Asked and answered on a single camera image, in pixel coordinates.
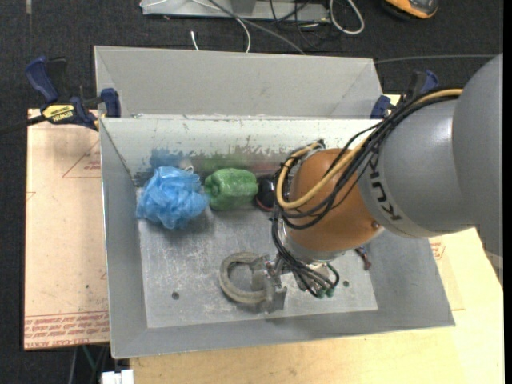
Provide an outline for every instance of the clamp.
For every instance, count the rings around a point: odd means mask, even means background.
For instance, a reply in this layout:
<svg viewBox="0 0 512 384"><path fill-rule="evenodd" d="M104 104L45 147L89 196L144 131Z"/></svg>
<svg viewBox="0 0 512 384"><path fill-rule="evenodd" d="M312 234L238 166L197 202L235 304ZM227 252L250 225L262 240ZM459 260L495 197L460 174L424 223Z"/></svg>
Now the clamp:
<svg viewBox="0 0 512 384"><path fill-rule="evenodd" d="M66 84L66 66L65 58L46 60L44 55L26 66L25 75L29 83L45 98L45 103L40 107L41 115L0 129L0 134L44 121L55 125L75 124L99 130L98 117L91 113L89 108L100 103L105 103L106 106L106 113L103 116L121 116L118 94L113 88L105 88L99 97L89 100L70 96Z"/></svg>

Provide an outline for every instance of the black object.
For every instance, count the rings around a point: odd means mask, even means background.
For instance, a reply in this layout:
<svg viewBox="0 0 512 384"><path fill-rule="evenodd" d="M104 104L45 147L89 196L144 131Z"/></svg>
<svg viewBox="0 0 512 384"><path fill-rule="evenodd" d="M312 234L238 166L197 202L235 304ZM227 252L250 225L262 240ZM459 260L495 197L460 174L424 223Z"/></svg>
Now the black object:
<svg viewBox="0 0 512 384"><path fill-rule="evenodd" d="M254 197L256 204L262 210L271 211L275 204L274 176L265 176L258 179L258 193Z"/></svg>

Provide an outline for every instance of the black carpet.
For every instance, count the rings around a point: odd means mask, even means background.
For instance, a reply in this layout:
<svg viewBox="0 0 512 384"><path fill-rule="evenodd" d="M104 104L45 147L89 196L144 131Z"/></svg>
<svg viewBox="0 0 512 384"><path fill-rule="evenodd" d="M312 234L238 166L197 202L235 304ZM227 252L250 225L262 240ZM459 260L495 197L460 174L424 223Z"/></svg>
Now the black carpet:
<svg viewBox="0 0 512 384"><path fill-rule="evenodd" d="M152 46L193 49L190 31L202 50L242 51L243 29L231 19L165 19L142 15L140 0L0 0L0 116L2 125L21 122L42 98L29 85L25 65L39 55L68 61L69 85L95 96L93 47ZM503 51L503 0L441 0L428 20L400 21L378 0L354 0L366 20L357 36L322 40L303 37L294 25L260 22L312 55L390 58L439 55L484 57L428 58L377 64L385 92L404 90L414 70L431 70L444 86L463 86L490 57ZM346 4L338 5L344 24L357 25ZM253 52L293 53L294 48L250 29ZM74 349L24 352L22 349L23 252L25 233L26 133L0 137L0 382L67 382ZM91 346L94 357L102 348ZM77 353L75 382L88 382L90 368ZM106 359L105 366L112 361Z"/></svg>

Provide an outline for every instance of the table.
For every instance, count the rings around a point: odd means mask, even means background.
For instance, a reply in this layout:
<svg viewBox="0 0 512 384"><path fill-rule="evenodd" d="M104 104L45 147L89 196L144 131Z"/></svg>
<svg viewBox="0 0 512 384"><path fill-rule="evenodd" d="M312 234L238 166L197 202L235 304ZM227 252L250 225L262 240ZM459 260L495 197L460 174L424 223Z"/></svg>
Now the table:
<svg viewBox="0 0 512 384"><path fill-rule="evenodd" d="M27 350L109 340L97 145L81 127L29 128ZM132 358L135 382L504 382L503 290L475 230L431 245L454 327Z"/></svg>

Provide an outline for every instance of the cardboard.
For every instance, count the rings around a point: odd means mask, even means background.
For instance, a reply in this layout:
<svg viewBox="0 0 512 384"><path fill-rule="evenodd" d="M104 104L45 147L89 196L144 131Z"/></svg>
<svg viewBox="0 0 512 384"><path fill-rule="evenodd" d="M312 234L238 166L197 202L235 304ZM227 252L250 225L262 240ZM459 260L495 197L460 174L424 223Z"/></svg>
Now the cardboard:
<svg viewBox="0 0 512 384"><path fill-rule="evenodd" d="M99 135L28 128L26 350L108 342Z"/></svg>

